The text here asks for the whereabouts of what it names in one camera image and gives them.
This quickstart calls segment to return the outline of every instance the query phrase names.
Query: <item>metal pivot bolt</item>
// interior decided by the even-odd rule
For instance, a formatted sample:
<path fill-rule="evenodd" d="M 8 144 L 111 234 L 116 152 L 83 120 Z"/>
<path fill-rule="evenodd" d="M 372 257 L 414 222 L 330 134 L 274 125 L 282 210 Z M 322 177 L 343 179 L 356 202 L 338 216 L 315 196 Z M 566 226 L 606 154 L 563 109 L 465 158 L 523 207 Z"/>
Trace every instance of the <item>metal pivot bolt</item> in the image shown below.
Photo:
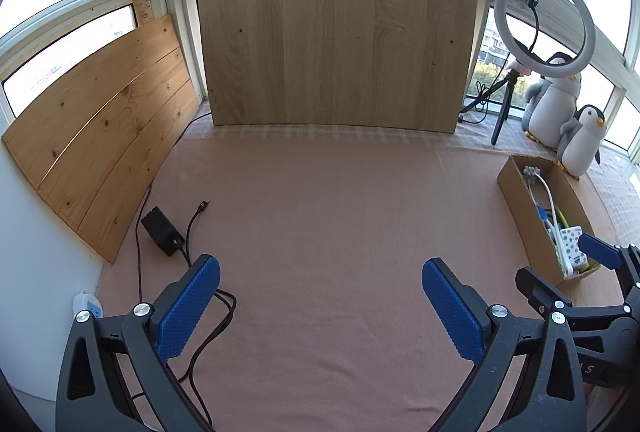
<path fill-rule="evenodd" d="M 552 313 L 551 314 L 551 319 L 555 322 L 555 323 L 565 323 L 566 319 L 564 318 L 564 315 L 562 313 Z"/>
<path fill-rule="evenodd" d="M 493 306 L 491 308 L 491 314 L 497 318 L 504 318 L 508 313 L 507 308 L 504 306 Z"/>
<path fill-rule="evenodd" d="M 76 322 L 79 322 L 79 323 L 86 322 L 90 316 L 91 316 L 91 313 L 86 309 L 84 309 L 76 315 Z"/>
<path fill-rule="evenodd" d="M 135 314 L 135 316 L 137 317 L 143 317 L 144 315 L 149 313 L 149 309 L 151 309 L 151 307 L 149 307 L 149 304 L 138 304 L 133 308 L 133 314 Z"/>

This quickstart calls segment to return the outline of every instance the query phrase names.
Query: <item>open cardboard box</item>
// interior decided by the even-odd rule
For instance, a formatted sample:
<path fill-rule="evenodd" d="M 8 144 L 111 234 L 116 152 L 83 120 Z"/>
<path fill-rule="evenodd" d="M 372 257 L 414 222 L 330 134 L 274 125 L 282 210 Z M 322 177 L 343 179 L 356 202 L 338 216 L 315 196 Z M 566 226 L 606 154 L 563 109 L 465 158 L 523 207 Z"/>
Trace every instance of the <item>open cardboard box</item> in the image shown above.
<path fill-rule="evenodd" d="M 589 269 L 583 273 L 569 280 L 566 280 L 562 275 L 556 250 L 546 233 L 543 222 L 540 220 L 538 209 L 531 198 L 527 183 L 522 177 L 522 169 L 525 166 L 540 169 L 540 175 L 545 179 L 549 189 L 551 189 L 554 202 L 566 218 L 569 226 L 580 226 L 583 233 L 595 234 L 591 222 L 587 218 L 587 214 L 570 184 L 570 181 L 575 181 L 575 179 L 569 178 L 553 161 L 548 159 L 518 155 L 510 156 L 498 174 L 498 185 L 518 226 L 531 267 L 556 286 L 562 282 L 573 283 L 592 274 L 600 267 L 600 264 L 589 258 Z M 532 193 L 540 206 L 550 208 L 546 190 L 540 181 L 535 183 Z"/>

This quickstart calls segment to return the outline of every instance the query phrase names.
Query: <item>power adapter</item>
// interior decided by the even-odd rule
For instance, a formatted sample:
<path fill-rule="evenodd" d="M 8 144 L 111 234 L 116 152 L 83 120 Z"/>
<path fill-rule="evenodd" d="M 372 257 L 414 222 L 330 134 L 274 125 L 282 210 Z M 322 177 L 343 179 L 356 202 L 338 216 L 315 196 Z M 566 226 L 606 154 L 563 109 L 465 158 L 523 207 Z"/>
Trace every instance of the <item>power adapter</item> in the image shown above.
<path fill-rule="evenodd" d="M 172 256 L 184 245 L 184 237 L 157 206 L 146 214 L 141 222 L 149 236 L 167 256 Z"/>

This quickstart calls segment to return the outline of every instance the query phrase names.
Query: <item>ring light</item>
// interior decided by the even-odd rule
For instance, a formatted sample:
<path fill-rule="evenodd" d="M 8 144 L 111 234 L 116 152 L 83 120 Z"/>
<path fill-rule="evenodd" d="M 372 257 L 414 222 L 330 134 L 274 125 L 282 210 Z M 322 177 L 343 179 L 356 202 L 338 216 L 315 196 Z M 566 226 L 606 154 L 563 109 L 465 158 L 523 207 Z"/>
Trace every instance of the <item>ring light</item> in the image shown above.
<path fill-rule="evenodd" d="M 511 54 L 513 54 L 516 60 L 518 60 L 522 65 L 549 78 L 567 78 L 568 76 L 574 76 L 589 65 L 596 46 L 596 28 L 593 25 L 591 13 L 587 9 L 583 0 L 572 1 L 578 8 L 578 12 L 582 18 L 582 24 L 584 26 L 584 43 L 574 60 L 567 63 L 561 63 L 559 65 L 543 63 L 539 59 L 536 59 L 531 52 L 523 50 L 522 46 L 518 45 L 511 35 L 511 31 L 507 25 L 508 1 L 509 0 L 495 0 L 495 24 L 504 45 L 507 46 L 507 49 L 511 51 Z"/>

